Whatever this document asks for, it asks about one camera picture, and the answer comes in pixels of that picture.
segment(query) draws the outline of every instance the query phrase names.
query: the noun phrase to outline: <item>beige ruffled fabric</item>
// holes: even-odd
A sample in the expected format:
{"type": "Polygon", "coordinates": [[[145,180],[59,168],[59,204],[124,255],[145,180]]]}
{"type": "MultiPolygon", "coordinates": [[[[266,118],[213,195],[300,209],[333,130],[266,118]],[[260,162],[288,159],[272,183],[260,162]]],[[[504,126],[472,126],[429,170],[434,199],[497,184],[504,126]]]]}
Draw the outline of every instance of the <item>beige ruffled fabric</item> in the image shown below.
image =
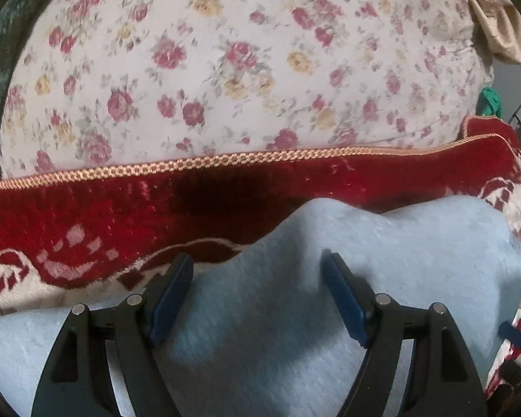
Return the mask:
{"type": "Polygon", "coordinates": [[[521,15],[510,0],[469,0],[490,50],[505,63],[521,64],[521,15]]]}

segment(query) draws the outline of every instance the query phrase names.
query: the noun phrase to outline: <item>floral pillow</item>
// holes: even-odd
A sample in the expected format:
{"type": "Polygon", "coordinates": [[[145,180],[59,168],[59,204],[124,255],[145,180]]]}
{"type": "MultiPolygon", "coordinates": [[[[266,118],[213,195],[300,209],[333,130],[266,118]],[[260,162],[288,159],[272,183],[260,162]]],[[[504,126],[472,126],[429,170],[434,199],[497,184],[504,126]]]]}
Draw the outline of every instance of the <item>floral pillow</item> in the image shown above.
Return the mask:
{"type": "Polygon", "coordinates": [[[11,81],[1,168],[442,145],[492,78],[474,31],[467,0],[54,0],[11,81]]]}

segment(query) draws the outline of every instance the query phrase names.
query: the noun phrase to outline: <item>pink rose print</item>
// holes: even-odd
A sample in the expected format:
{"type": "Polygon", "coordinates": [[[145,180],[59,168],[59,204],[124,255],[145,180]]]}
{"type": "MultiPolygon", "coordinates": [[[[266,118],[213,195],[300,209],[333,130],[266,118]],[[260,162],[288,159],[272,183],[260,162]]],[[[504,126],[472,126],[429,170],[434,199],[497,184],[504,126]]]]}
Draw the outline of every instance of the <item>pink rose print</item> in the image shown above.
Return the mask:
{"type": "Polygon", "coordinates": [[[191,140],[189,138],[183,138],[181,143],[175,145],[176,149],[188,152],[190,148],[193,148],[191,140]]]}
{"type": "Polygon", "coordinates": [[[255,11],[250,14],[249,21],[256,23],[257,25],[262,25],[263,23],[266,22],[266,17],[264,16],[264,14],[262,12],[255,11]]]}
{"type": "Polygon", "coordinates": [[[438,78],[438,72],[436,71],[436,57],[430,51],[427,51],[424,56],[424,66],[429,72],[438,78]]]}
{"type": "Polygon", "coordinates": [[[70,75],[64,82],[64,94],[66,96],[72,96],[75,93],[75,76],[70,75]]]}
{"type": "Polygon", "coordinates": [[[52,30],[50,36],[48,36],[48,45],[52,48],[56,48],[57,46],[59,46],[61,42],[61,36],[61,28],[57,26],[52,30]]]}
{"type": "Polygon", "coordinates": [[[304,30],[310,30],[314,27],[314,22],[311,16],[304,8],[295,8],[292,11],[293,20],[304,30]]]}
{"type": "Polygon", "coordinates": [[[225,58],[237,71],[250,69],[257,65],[257,57],[246,42],[231,44],[226,51],[225,58]]]}
{"type": "Polygon", "coordinates": [[[386,74],[386,89],[390,94],[397,94],[401,89],[401,82],[393,71],[388,71],[386,74]]]}
{"type": "Polygon", "coordinates": [[[73,6],[69,8],[69,20],[72,24],[78,23],[79,20],[85,19],[90,14],[90,6],[92,0],[79,0],[77,3],[73,3],[73,6]]]}
{"type": "Polygon", "coordinates": [[[274,138],[274,143],[267,144],[266,148],[267,150],[293,149],[294,147],[297,147],[298,141],[299,138],[295,132],[284,128],[280,130],[278,136],[274,138]]]}
{"type": "Polygon", "coordinates": [[[413,9],[411,8],[411,6],[405,6],[405,9],[403,10],[403,16],[406,20],[413,20],[413,9]]]}
{"type": "Polygon", "coordinates": [[[36,167],[35,171],[39,174],[46,174],[47,172],[54,172],[56,168],[52,164],[52,160],[46,152],[39,150],[36,153],[36,167]]]}
{"type": "Polygon", "coordinates": [[[6,97],[6,108],[9,111],[13,111],[16,107],[25,104],[25,100],[21,97],[22,91],[21,85],[12,86],[8,90],[8,96],[6,97]]]}
{"type": "Polygon", "coordinates": [[[417,27],[422,28],[423,36],[427,35],[428,27],[424,24],[422,20],[417,20],[417,27]]]}
{"type": "Polygon", "coordinates": [[[427,137],[428,135],[430,135],[431,133],[432,133],[432,128],[431,128],[429,125],[427,125],[427,126],[423,129],[423,131],[421,132],[421,139],[426,138],[426,137],[427,137]]]}
{"type": "Polygon", "coordinates": [[[360,11],[364,15],[368,15],[370,17],[378,17],[378,13],[376,12],[376,9],[368,1],[364,4],[364,6],[361,6],[360,11]]]}
{"type": "Polygon", "coordinates": [[[162,36],[154,46],[153,61],[162,69],[175,69],[180,61],[186,60],[184,47],[176,47],[175,42],[162,36]]]}
{"type": "Polygon", "coordinates": [[[378,104],[371,98],[363,105],[363,119],[367,121],[378,121],[378,104]]]}
{"type": "Polygon", "coordinates": [[[115,122],[127,122],[135,115],[135,108],[132,105],[133,99],[124,91],[112,91],[108,100],[108,113],[115,122]]]}
{"type": "Polygon", "coordinates": [[[322,99],[322,95],[318,94],[316,100],[313,102],[313,109],[315,111],[321,111],[324,108],[324,100],[322,99]]]}
{"type": "Polygon", "coordinates": [[[81,142],[83,160],[91,166],[102,166],[110,160],[112,148],[104,136],[93,133],[81,142]]]}
{"type": "Polygon", "coordinates": [[[339,87],[342,84],[343,80],[343,70],[336,69],[330,73],[330,85],[335,88],[339,87]]]}
{"type": "Polygon", "coordinates": [[[367,47],[370,48],[372,51],[378,50],[380,39],[376,38],[368,38],[367,39],[367,47]]]}
{"type": "Polygon", "coordinates": [[[396,129],[399,133],[405,133],[405,119],[397,118],[396,119],[396,129]]]}
{"type": "Polygon", "coordinates": [[[173,118],[175,115],[175,101],[172,98],[168,98],[165,94],[162,94],[160,100],[157,101],[157,108],[160,111],[162,117],[167,119],[173,118]]]}
{"type": "Polygon", "coordinates": [[[321,28],[320,26],[314,30],[314,37],[319,42],[322,42],[323,47],[328,47],[330,44],[332,44],[332,39],[334,38],[334,36],[332,36],[324,28],[321,28]]]}
{"type": "Polygon", "coordinates": [[[60,51],[64,55],[68,55],[72,52],[72,48],[75,45],[76,38],[73,36],[66,36],[61,42],[60,51]]]}
{"type": "Polygon", "coordinates": [[[428,11],[431,8],[431,4],[428,0],[421,0],[421,8],[428,11]]]}
{"type": "Polygon", "coordinates": [[[403,22],[401,21],[401,19],[399,18],[399,15],[397,15],[397,13],[394,13],[392,15],[392,17],[390,17],[390,22],[396,29],[396,33],[399,34],[400,36],[403,36],[403,22]]]}
{"type": "Polygon", "coordinates": [[[412,93],[409,96],[411,111],[422,113],[426,110],[427,103],[423,96],[422,88],[417,83],[411,84],[412,93]]]}
{"type": "Polygon", "coordinates": [[[337,16],[343,15],[342,8],[330,0],[315,0],[313,10],[326,20],[334,20],[337,16]]]}
{"type": "Polygon", "coordinates": [[[467,17],[468,10],[469,10],[469,4],[467,3],[467,0],[459,0],[456,3],[456,11],[460,15],[461,20],[463,20],[465,17],[467,17]]]}
{"type": "Polygon", "coordinates": [[[353,128],[343,128],[334,137],[334,143],[338,147],[353,146],[357,141],[357,132],[353,128]]]}
{"type": "Polygon", "coordinates": [[[131,20],[135,20],[135,22],[140,22],[147,16],[147,12],[149,10],[149,7],[146,3],[139,3],[132,7],[131,11],[129,12],[129,18],[131,20]]]}
{"type": "Polygon", "coordinates": [[[186,125],[196,126],[204,123],[204,107],[198,101],[183,107],[183,119],[186,125]]]}
{"type": "Polygon", "coordinates": [[[60,116],[58,115],[58,112],[56,110],[52,110],[52,117],[50,118],[50,123],[52,126],[59,126],[60,125],[60,116]]]}

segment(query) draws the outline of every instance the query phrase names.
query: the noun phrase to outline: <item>black plastic bracket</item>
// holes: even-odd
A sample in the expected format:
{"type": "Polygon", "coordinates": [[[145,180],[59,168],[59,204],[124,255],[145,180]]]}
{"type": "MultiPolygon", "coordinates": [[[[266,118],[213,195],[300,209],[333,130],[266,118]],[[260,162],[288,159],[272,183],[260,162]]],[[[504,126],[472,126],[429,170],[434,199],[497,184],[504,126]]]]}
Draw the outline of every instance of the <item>black plastic bracket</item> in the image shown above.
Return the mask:
{"type": "Polygon", "coordinates": [[[114,340],[137,417],[179,417],[151,348],[165,340],[193,279],[193,261],[176,257],[143,295],[115,308],[74,306],[52,347],[33,402],[34,417],[121,417],[106,356],[114,340]]]}
{"type": "Polygon", "coordinates": [[[408,339],[413,353],[398,417],[487,416],[471,354],[445,305],[414,309],[375,295],[336,253],[324,256],[322,274],[349,334],[368,348],[338,417],[382,416],[408,339]]]}

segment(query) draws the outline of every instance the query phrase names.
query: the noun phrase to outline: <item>gold braided border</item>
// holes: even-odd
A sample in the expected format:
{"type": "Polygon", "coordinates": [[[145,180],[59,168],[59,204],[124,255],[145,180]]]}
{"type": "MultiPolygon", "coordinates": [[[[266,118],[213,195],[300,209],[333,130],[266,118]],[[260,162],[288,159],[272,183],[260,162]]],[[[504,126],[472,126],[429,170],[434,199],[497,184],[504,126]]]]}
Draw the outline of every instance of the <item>gold braided border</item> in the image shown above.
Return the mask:
{"type": "Polygon", "coordinates": [[[311,160],[316,158],[349,157],[355,155],[378,155],[412,157],[423,156],[429,153],[443,152],[467,143],[498,137],[510,148],[514,156],[515,152],[510,144],[497,133],[488,133],[471,136],[432,149],[394,149],[381,147],[333,147],[327,149],[299,149],[278,150],[272,152],[248,152],[215,155],[212,157],[195,157],[180,160],[169,160],[153,163],[139,163],[127,165],[101,166],[73,171],[52,172],[48,174],[33,175],[30,177],[10,178],[0,180],[0,189],[29,189],[41,186],[50,186],[57,183],[85,182],[96,179],[115,177],[144,177],[163,172],[198,170],[217,168],[241,164],[278,163],[295,160],[311,160]]]}

